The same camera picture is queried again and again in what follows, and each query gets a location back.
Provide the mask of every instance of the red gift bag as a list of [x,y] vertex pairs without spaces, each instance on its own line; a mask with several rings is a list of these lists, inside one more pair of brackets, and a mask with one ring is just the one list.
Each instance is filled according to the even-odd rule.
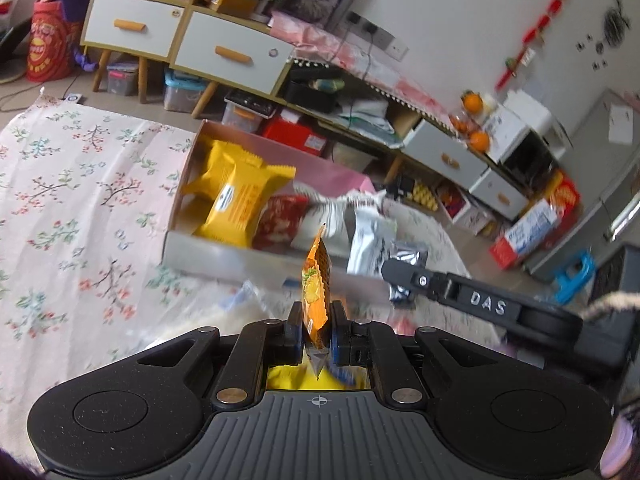
[[73,68],[73,46],[82,23],[66,22],[61,2],[33,4],[31,41],[27,59],[27,79],[41,83],[62,79]]

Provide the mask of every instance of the white drawer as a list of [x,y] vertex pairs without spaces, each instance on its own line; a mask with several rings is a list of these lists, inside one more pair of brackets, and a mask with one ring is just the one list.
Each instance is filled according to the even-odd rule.
[[529,203],[524,195],[491,168],[482,174],[469,191],[509,220],[515,219]]
[[[167,57],[183,12],[180,7],[148,0],[94,0],[84,41]],[[116,27],[115,20],[144,27],[126,30]]]
[[465,189],[475,184],[487,168],[464,144],[427,121],[416,128],[402,151]]
[[[225,49],[244,59],[225,57]],[[270,94],[292,51],[291,44],[252,28],[194,12],[174,64]]]

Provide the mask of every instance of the orange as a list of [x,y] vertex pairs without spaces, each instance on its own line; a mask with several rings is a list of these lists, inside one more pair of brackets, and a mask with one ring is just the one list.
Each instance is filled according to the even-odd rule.
[[469,136],[469,145],[480,153],[489,150],[490,138],[486,132],[474,132]]
[[465,110],[472,115],[480,114],[484,110],[484,103],[480,94],[473,92],[467,92],[462,96],[462,104]]

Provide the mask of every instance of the metal screw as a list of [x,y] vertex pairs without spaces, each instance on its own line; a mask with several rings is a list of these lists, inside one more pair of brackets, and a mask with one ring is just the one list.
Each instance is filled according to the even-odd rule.
[[237,404],[245,400],[246,396],[246,391],[242,388],[225,388],[218,392],[216,398],[225,404]]
[[391,398],[400,404],[415,404],[422,399],[422,394],[414,388],[398,388],[391,394]]

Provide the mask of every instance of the drawer knob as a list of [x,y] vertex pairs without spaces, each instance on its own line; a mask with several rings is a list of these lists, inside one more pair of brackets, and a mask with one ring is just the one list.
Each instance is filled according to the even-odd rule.
[[498,200],[500,201],[500,203],[504,204],[505,206],[511,205],[511,200],[505,197],[502,193],[498,194]]
[[455,158],[451,158],[446,153],[443,153],[440,158],[450,168],[453,168],[454,170],[459,170],[460,169],[460,163]]
[[146,29],[145,23],[130,22],[129,20],[113,20],[113,26],[133,32],[143,32]]
[[227,59],[230,59],[232,61],[237,61],[238,63],[251,64],[252,62],[254,62],[254,60],[251,59],[251,56],[242,54],[241,52],[237,52],[235,50],[231,50],[230,48],[224,46],[217,45],[215,52],[219,56],[226,57]]

